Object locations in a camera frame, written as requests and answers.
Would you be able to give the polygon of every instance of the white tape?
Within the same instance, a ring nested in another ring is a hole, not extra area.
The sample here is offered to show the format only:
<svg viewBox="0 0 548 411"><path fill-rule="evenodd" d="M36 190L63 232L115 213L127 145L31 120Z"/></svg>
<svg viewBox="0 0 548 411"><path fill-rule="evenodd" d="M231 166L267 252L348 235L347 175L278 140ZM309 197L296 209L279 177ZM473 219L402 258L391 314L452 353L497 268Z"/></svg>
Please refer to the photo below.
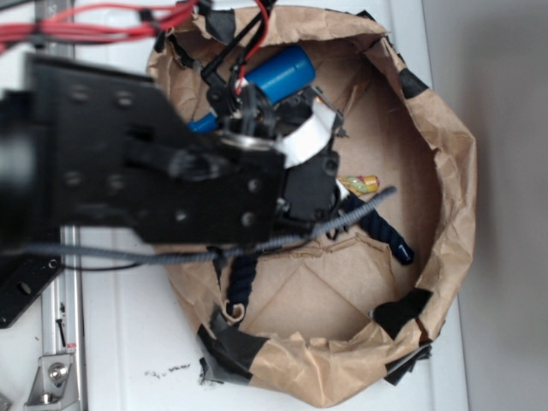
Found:
<svg viewBox="0 0 548 411"><path fill-rule="evenodd" d="M349 190L343 186L343 184L339 181L338 178L336 179L336 182L337 182L337 187L339 187L339 191L341 192L341 200L346 199L350 195Z"/></svg>
<svg viewBox="0 0 548 411"><path fill-rule="evenodd" d="M314 100L312 116L275 145L276 149L286 156L286 169L303 164L329 143L336 115L334 110L319 99Z"/></svg>

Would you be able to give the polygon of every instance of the blue cylinder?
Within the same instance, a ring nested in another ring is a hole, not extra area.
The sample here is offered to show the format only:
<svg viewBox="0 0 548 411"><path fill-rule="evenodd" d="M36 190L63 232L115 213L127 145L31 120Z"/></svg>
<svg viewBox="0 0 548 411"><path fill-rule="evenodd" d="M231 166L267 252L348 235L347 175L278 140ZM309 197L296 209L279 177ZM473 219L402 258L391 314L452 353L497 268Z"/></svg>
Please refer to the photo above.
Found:
<svg viewBox="0 0 548 411"><path fill-rule="evenodd" d="M316 70L305 51L292 45L246 75L246 80L260 88L273 103L298 92L316 77ZM196 133L208 133L217 127L213 113L190 122Z"/></svg>

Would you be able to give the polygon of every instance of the red wire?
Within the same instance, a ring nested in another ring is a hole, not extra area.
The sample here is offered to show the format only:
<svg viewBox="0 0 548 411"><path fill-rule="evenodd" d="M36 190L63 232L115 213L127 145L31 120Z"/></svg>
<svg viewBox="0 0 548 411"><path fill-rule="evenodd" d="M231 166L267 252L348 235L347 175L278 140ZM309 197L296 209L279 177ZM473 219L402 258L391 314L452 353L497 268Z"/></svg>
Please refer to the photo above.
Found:
<svg viewBox="0 0 548 411"><path fill-rule="evenodd" d="M270 16L268 15L268 10L266 10L265 5L260 0L255 0L255 2L257 3L257 6L259 6L260 13L263 16L263 22L265 24L265 30L263 31L263 35L260 37L257 44L244 57L246 63L259 50L260 46L263 44L263 42L266 39L266 35L268 34L268 23L269 23L269 20L270 20ZM244 79L245 76L246 76L246 65L242 64L240 66L240 71L238 72L238 86L235 89L236 95L240 95L241 88L243 86L243 79Z"/></svg>
<svg viewBox="0 0 548 411"><path fill-rule="evenodd" d="M185 3L179 3L175 6L152 6L142 7L119 3L97 3L80 6L74 9L65 10L57 15L41 21L39 33L44 33L57 40L112 44L126 41L135 41L152 37L157 34L158 29L168 30L171 27L185 21L193 12L194 6L198 0L188 0ZM93 9L127 9L139 11L149 9L152 11L169 12L166 15L157 18L158 26L155 27L151 22L143 21L134 27L109 27L96 24L75 23L65 21L69 17L78 15ZM0 54L8 49L7 43L16 43L24 41L31 34L36 32L36 26L29 23L5 24L0 25Z"/></svg>

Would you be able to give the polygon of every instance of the yellow battery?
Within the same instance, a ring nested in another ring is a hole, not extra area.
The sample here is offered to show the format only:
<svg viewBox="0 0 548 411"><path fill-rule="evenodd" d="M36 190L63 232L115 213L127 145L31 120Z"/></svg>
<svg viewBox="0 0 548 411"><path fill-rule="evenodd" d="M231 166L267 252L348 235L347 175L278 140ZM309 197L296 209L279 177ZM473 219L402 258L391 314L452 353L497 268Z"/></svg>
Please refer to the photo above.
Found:
<svg viewBox="0 0 548 411"><path fill-rule="evenodd" d="M351 193L357 196L369 193L376 193L380 188L380 180L377 176L357 176L344 177L339 176L338 180Z"/></svg>

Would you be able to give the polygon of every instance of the white wall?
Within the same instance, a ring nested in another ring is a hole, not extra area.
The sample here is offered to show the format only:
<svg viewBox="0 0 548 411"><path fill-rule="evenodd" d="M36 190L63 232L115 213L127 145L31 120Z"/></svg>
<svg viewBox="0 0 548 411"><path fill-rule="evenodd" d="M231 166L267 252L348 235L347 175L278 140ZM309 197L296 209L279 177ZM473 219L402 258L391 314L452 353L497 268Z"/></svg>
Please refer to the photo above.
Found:
<svg viewBox="0 0 548 411"><path fill-rule="evenodd" d="M471 410L548 409L548 2L423 0L436 91L478 139L460 295Z"/></svg>
<svg viewBox="0 0 548 411"><path fill-rule="evenodd" d="M28 4L0 14L0 24L22 21L32 21L34 6ZM23 82L23 56L32 48L28 45L18 45L0 56L0 91L5 88L21 88Z"/></svg>

